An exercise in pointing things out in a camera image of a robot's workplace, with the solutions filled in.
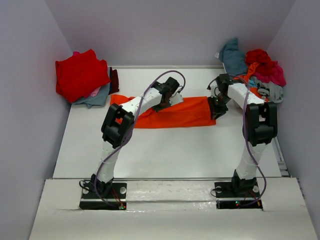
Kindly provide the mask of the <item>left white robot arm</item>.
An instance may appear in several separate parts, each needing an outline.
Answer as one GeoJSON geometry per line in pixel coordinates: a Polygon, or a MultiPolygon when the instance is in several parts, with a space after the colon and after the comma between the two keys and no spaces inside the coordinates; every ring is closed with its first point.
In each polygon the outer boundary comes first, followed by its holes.
{"type": "Polygon", "coordinates": [[[150,109],[160,111],[183,102],[179,86],[177,80],[169,77],[163,83],[153,82],[140,96],[110,105],[101,126],[103,146],[100,163],[90,180],[94,193],[100,199],[110,194],[120,150],[130,141],[139,116],[150,109]]]}

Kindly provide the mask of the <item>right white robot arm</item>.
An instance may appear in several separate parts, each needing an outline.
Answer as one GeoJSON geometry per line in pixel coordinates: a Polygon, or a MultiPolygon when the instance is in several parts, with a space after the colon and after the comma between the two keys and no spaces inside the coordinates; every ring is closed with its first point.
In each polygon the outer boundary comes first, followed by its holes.
{"type": "Polygon", "coordinates": [[[243,198],[258,188],[257,173],[261,172],[259,162],[267,145],[277,136],[277,105],[265,101],[250,91],[249,84],[241,77],[220,74],[209,85],[208,97],[210,117],[217,120],[227,113],[229,101],[235,101],[242,109],[242,134],[245,140],[244,150],[231,181],[215,183],[216,197],[243,198]]]}

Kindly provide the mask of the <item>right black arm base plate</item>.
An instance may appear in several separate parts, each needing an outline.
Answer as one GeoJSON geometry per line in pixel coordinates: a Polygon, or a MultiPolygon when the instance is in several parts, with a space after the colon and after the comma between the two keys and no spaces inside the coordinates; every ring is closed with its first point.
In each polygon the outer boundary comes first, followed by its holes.
{"type": "Polygon", "coordinates": [[[257,184],[253,188],[245,188],[240,192],[232,190],[232,183],[220,181],[214,183],[210,194],[216,198],[218,210],[239,210],[239,209],[263,209],[262,201],[256,199],[260,196],[257,184]]]}

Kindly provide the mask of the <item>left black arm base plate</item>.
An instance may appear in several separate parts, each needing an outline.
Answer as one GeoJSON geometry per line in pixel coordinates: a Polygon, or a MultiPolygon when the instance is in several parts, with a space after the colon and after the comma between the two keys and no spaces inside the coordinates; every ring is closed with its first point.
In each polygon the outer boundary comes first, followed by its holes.
{"type": "Polygon", "coordinates": [[[110,189],[97,195],[93,184],[89,180],[80,180],[81,210],[125,211],[127,209],[127,183],[113,182],[110,189]]]}

